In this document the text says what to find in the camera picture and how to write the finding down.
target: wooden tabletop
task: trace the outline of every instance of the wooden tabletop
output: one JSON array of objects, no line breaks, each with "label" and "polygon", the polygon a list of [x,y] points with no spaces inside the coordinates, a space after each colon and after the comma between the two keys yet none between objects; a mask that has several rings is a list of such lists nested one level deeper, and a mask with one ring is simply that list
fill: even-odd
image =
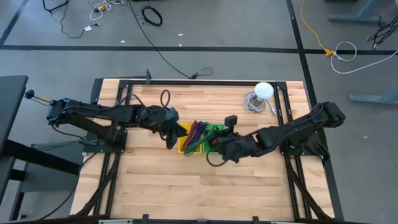
[{"label": "wooden tabletop", "polygon": [[[118,83],[117,79],[103,81],[99,104],[114,105]],[[293,117],[307,114],[303,83],[287,82],[287,86]],[[253,91],[252,86],[134,85],[132,92],[146,105],[160,105],[160,93],[164,89],[170,90],[169,107],[179,112],[180,124],[194,120],[223,124],[225,117],[234,114],[238,116],[235,131],[241,134],[278,126],[277,116],[269,107],[262,113],[248,113],[242,106],[242,98]],[[137,101],[132,99],[130,104],[134,103]],[[275,106],[274,98],[270,104]],[[210,160],[217,163],[221,157],[213,154]],[[96,190],[102,162],[103,154],[98,154],[82,168],[72,214],[79,211]],[[321,160],[316,156],[302,156],[302,164],[308,191],[324,212],[333,217]],[[300,214],[304,217],[301,195],[297,188],[296,191]],[[102,213],[105,201],[103,197]],[[284,158],[276,150],[262,157],[241,159],[239,164],[229,161],[224,166],[212,167],[204,154],[185,157],[177,152],[177,145],[168,150],[158,134],[128,129],[111,218],[142,218],[145,213],[155,219],[252,220],[258,216],[260,220],[293,220]]]}]

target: cable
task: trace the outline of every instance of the cable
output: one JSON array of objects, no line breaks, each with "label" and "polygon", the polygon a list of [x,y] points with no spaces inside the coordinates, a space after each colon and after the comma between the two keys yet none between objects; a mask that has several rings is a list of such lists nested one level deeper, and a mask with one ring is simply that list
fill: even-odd
[{"label": "cable", "polygon": [[[163,94],[164,93],[167,93],[167,102],[166,102],[166,104],[163,103]],[[159,112],[159,111],[162,111],[162,110],[166,110],[167,106],[170,103],[170,99],[171,99],[170,91],[169,90],[163,90],[162,94],[160,94],[160,104],[163,106],[163,108],[158,109],[158,110],[151,110],[151,112],[155,113],[155,112]]]},{"label": "cable", "polygon": [[[166,60],[166,58],[164,58],[163,55],[159,52],[159,50],[158,50],[157,47],[152,43],[152,41],[149,40],[148,36],[146,35],[144,29],[141,27],[141,24],[140,24],[140,22],[139,22],[138,19],[137,19],[137,14],[134,12],[134,9],[132,8],[131,2],[130,2],[130,1],[127,1],[127,2],[128,2],[128,4],[130,5],[131,12],[134,14],[134,18],[136,19],[137,24],[138,24],[138,26],[139,26],[139,28],[140,28],[142,34],[144,34],[145,38],[148,40],[148,42],[151,44],[151,46],[153,46],[153,48],[156,50],[156,52],[159,54],[159,56],[160,56],[168,65],[170,65],[170,67],[174,68],[174,70],[176,70],[179,74],[181,74],[181,75],[187,77],[188,79],[195,79],[197,76],[200,76],[200,75],[202,75],[202,76],[210,76],[210,75],[213,74],[214,70],[213,70],[212,67],[205,67],[205,68],[202,68],[202,69],[200,69],[199,71],[195,72],[191,77],[189,77],[188,75],[186,75],[185,73],[181,72],[179,69],[177,69],[176,67],[174,67],[172,64],[170,64],[170,62],[168,62],[168,61]],[[207,69],[207,68],[211,68],[211,72],[208,73],[208,74],[202,74],[201,71],[204,70],[204,69]]]},{"label": "cable", "polygon": [[261,104],[260,104],[259,106],[250,105],[249,102],[250,102],[254,97],[256,97],[256,93],[255,93],[255,92],[249,92],[249,93],[247,93],[247,94],[244,96],[244,98],[242,99],[242,104],[243,104],[243,106],[246,108],[246,110],[247,110],[248,112],[257,112],[257,113],[258,113],[258,112],[261,112],[261,111],[260,111],[261,107],[264,105],[265,102],[267,102],[268,105],[269,105],[269,108],[271,109],[271,112],[272,112],[273,114],[276,114],[276,109],[275,109],[273,106],[271,106],[271,104],[268,102],[267,99],[265,99],[264,101],[262,101]]},{"label": "cable", "polygon": [[[91,10],[90,19],[92,21],[97,21],[98,19],[101,19],[104,16],[103,10],[106,9],[107,11],[110,11],[112,9],[112,5],[114,5],[114,4],[121,4],[121,3],[120,2],[116,2],[116,1],[110,1],[110,0],[105,0],[103,2],[98,3]],[[99,17],[93,19],[93,12],[100,12],[101,15]]]},{"label": "cable", "polygon": [[[89,161],[93,156],[95,156],[96,154],[97,154],[97,153],[94,153],[94,154],[92,154],[89,158],[87,158],[86,161],[85,161],[84,163],[82,163],[82,165],[80,166],[80,170],[81,170],[81,168],[86,164],[86,162],[88,162],[88,161]],[[68,195],[68,197],[67,197],[57,208],[55,208],[54,210],[52,210],[50,213],[46,214],[46,215],[43,216],[42,218],[38,219],[37,221],[43,220],[43,219],[49,217],[50,215],[54,214],[58,209],[60,209],[60,207],[62,207],[62,205],[65,204],[65,203],[68,201],[68,199],[72,196],[72,193],[76,190],[76,188],[77,188],[77,183],[76,183],[76,185],[74,186],[74,188],[72,189],[72,191],[70,192],[70,194]]]},{"label": "cable", "polygon": [[188,146],[191,144],[194,144],[195,142],[200,141],[200,138],[202,134],[206,132],[207,127],[209,126],[209,123],[207,122],[202,122],[202,121],[194,121],[191,130],[189,132],[187,140],[184,142],[182,150],[184,151],[185,156],[191,156],[195,152],[195,148],[192,148],[191,151],[187,150]]},{"label": "cable", "polygon": [[[351,59],[344,59],[344,58],[340,57],[340,56],[337,54],[338,47],[339,47],[341,44],[350,44],[351,46],[354,47],[354,49],[355,49],[355,54],[354,54],[354,57],[353,57],[353,58],[351,58]],[[356,53],[357,53],[357,50],[356,50],[356,47],[355,47],[355,45],[354,45],[353,43],[348,42],[348,41],[340,42],[340,43],[337,45],[335,52],[333,53],[333,55],[332,55],[331,58],[330,58],[330,65],[331,65],[331,68],[332,68],[336,73],[339,73],[339,74],[342,74],[342,75],[350,74],[350,73],[353,73],[353,72],[357,72],[357,71],[359,71],[359,70],[362,70],[362,69],[364,69],[364,68],[368,68],[368,67],[370,67],[370,66],[377,65],[378,63],[381,63],[381,62],[383,62],[383,61],[386,61],[386,60],[392,58],[394,55],[396,55],[396,54],[398,53],[398,50],[397,50],[396,52],[394,52],[392,55],[390,55],[389,57],[385,58],[385,59],[382,59],[382,60],[380,60],[380,61],[378,61],[378,62],[371,63],[371,64],[369,64],[369,65],[365,65],[365,66],[363,66],[363,67],[357,68],[357,69],[352,70],[352,71],[349,71],[349,72],[339,72],[339,71],[337,71],[337,70],[335,69],[335,67],[333,66],[333,57],[334,57],[334,56],[336,56],[338,60],[342,60],[342,61],[344,61],[344,62],[350,62],[350,61],[352,61],[352,60],[354,60],[354,59],[356,58]]]},{"label": "cable", "polygon": [[319,39],[318,34],[315,32],[315,30],[313,30],[308,24],[307,22],[305,22],[304,16],[303,16],[303,8],[304,8],[304,4],[305,4],[305,0],[303,0],[303,3],[301,4],[301,8],[300,8],[300,15],[301,15],[301,20],[303,20],[304,25],[315,34],[315,37],[317,37],[318,40],[318,44],[321,46],[321,48],[325,51],[325,56],[329,57],[331,55],[333,55],[334,50],[330,50],[327,49],[326,47],[324,47],[321,43],[321,40]]},{"label": "cable", "polygon": [[398,15],[395,16],[390,23],[384,26],[382,26],[380,22],[381,16],[379,16],[379,30],[373,36],[368,38],[368,41],[373,40],[372,50],[375,50],[379,44],[383,43],[391,36],[391,34],[398,30]]},{"label": "cable", "polygon": [[78,136],[78,135],[76,135],[76,134],[64,133],[64,132],[58,130],[57,128],[55,128],[54,125],[51,125],[51,127],[52,127],[52,129],[54,129],[54,131],[56,131],[56,132],[58,132],[58,133],[60,133],[60,134],[64,134],[64,135],[68,135],[68,136],[73,136],[73,137],[78,137],[78,138],[80,138],[81,140],[85,140],[83,137]]},{"label": "cable", "polygon": [[63,31],[63,23],[62,23],[62,21],[64,20],[66,14],[67,14],[68,6],[69,6],[69,4],[67,4],[67,5],[65,6],[65,8],[64,8],[64,10],[63,10],[63,16],[62,16],[62,18],[61,18],[61,20],[60,20],[60,22],[59,22],[59,24],[61,25],[61,32],[62,32],[63,34],[65,34],[65,35],[67,35],[67,36],[69,37],[69,39],[79,39],[79,38],[82,37],[82,35],[84,34],[84,32],[85,32],[84,29],[81,31],[80,35],[75,36],[75,37],[71,37],[67,32]]},{"label": "cable", "polygon": [[42,103],[42,102],[40,102],[40,101],[38,101],[38,100],[32,99],[32,98],[31,98],[30,100],[33,100],[34,102],[40,103],[40,104],[43,105],[43,106],[50,106],[50,105],[45,105],[44,103]]},{"label": "cable", "polygon": [[69,146],[69,145],[71,145],[71,144],[73,144],[75,142],[77,142],[77,141],[66,141],[66,142],[61,142],[60,144],[58,144],[56,146],[44,146],[44,147],[41,147],[41,148],[34,148],[34,149],[41,150],[42,152],[44,152],[44,151],[48,151],[48,150],[52,150],[52,149],[58,149],[58,148],[61,148],[61,147]]},{"label": "cable", "polygon": [[[157,17],[159,17],[160,22],[152,22],[150,19],[148,19],[148,17],[146,17],[145,15],[145,10],[151,10],[152,12],[154,12],[156,14]],[[142,6],[141,7],[141,14],[144,17],[144,20],[148,23],[150,23],[153,26],[161,26],[163,24],[163,17],[162,15],[160,15],[160,12],[158,10],[156,10],[154,7],[151,6]]]},{"label": "cable", "polygon": [[224,161],[224,162],[222,162],[222,163],[220,163],[220,164],[213,164],[213,163],[211,163],[210,162],[210,160],[209,160],[209,153],[210,153],[210,151],[208,151],[207,153],[206,153],[206,160],[207,160],[207,163],[209,163],[209,165],[211,165],[211,166],[213,166],[213,167],[220,167],[220,166],[222,166],[222,165],[224,165],[224,164],[226,164],[228,161]]}]

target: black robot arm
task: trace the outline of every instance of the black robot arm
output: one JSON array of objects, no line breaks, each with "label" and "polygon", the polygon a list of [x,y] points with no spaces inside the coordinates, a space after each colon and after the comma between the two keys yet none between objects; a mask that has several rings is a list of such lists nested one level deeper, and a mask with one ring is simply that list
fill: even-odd
[{"label": "black robot arm", "polygon": [[[120,143],[124,128],[144,128],[159,133],[166,141],[168,149],[173,148],[177,138],[186,136],[187,130],[177,121],[178,112],[166,106],[116,105],[112,107],[91,105],[71,99],[52,100],[47,114],[49,125],[72,124],[78,128],[96,134],[108,144]],[[102,126],[88,118],[112,121],[109,126]]]},{"label": "black robot arm", "polygon": [[321,128],[335,128],[343,124],[345,115],[334,103],[325,102],[315,105],[312,111],[283,126],[261,128],[245,136],[233,133],[231,128],[237,117],[226,118],[229,129],[215,137],[214,147],[223,155],[223,160],[239,162],[242,157],[259,157],[275,150],[281,144],[300,147],[308,137]]}]

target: yellow container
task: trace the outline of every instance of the yellow container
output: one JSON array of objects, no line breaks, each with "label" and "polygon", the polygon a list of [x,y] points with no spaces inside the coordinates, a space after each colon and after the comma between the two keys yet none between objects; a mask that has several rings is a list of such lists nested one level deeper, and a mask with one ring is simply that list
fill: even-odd
[{"label": "yellow container", "polygon": [[[183,128],[185,128],[187,130],[187,134],[189,134],[192,124],[181,124],[181,126]],[[184,137],[181,137],[181,138],[178,139],[178,152],[179,153],[184,153],[184,151],[182,151],[182,146],[184,145],[184,143],[187,140],[187,138],[188,138],[188,136],[184,136]],[[197,147],[197,149],[193,153],[194,154],[201,154],[202,149],[203,149],[203,144],[200,144],[200,146]]]}]

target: concrete floor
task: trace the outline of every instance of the concrete floor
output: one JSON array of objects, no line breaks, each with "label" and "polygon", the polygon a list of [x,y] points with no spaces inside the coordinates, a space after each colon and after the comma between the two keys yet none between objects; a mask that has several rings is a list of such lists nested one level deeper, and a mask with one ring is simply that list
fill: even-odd
[{"label": "concrete floor", "polygon": [[[49,7],[63,0],[46,1]],[[22,0],[0,1],[0,35],[6,30]],[[300,20],[301,0],[293,0],[298,27],[305,49],[320,49],[313,34]],[[370,50],[366,38],[377,31],[377,25],[330,22],[328,13],[355,12],[364,3],[340,3],[307,0],[305,18],[317,30],[328,48],[341,41],[350,41],[359,50]],[[139,11],[144,2],[134,2]],[[278,0],[161,0],[151,1],[164,18],[161,27],[144,24],[143,28],[156,46],[178,47],[270,47],[296,49],[294,33],[285,1]],[[91,7],[86,1],[71,1],[65,31],[79,34],[92,24]],[[393,0],[384,0],[374,14],[397,14]],[[51,15],[41,1],[30,0],[17,20],[5,45],[57,46],[150,46],[126,6],[113,6],[99,20],[99,26],[84,33],[80,39],[68,39],[60,32],[62,11]],[[378,49],[398,48],[392,35]],[[303,80],[298,54],[254,52],[163,52],[171,64],[187,74],[212,66],[212,79]],[[326,131],[335,178],[345,220],[366,223],[395,223],[398,220],[398,151],[396,106],[350,103],[349,94],[385,94],[397,89],[398,77],[394,57],[383,64],[352,75],[339,75],[330,68],[330,59],[323,55],[306,55],[318,101],[334,101],[346,114],[345,124]],[[360,55],[354,62],[339,63],[339,70],[354,68],[387,56]],[[143,75],[148,68],[154,78],[183,78],[170,68],[156,52],[140,51],[69,51],[69,50],[0,50],[1,76],[27,75],[27,88],[47,98],[69,97],[88,101],[93,80],[99,77]],[[32,143],[71,140],[52,131],[47,125],[47,109],[36,102],[23,100],[10,139]],[[65,126],[64,131],[84,135]],[[8,191],[15,188],[10,183]],[[25,196],[21,212],[35,220],[53,210],[69,191],[36,192]],[[69,200],[51,217],[69,214]],[[5,213],[3,201],[0,212]],[[0,215],[0,221],[6,221]]]}]

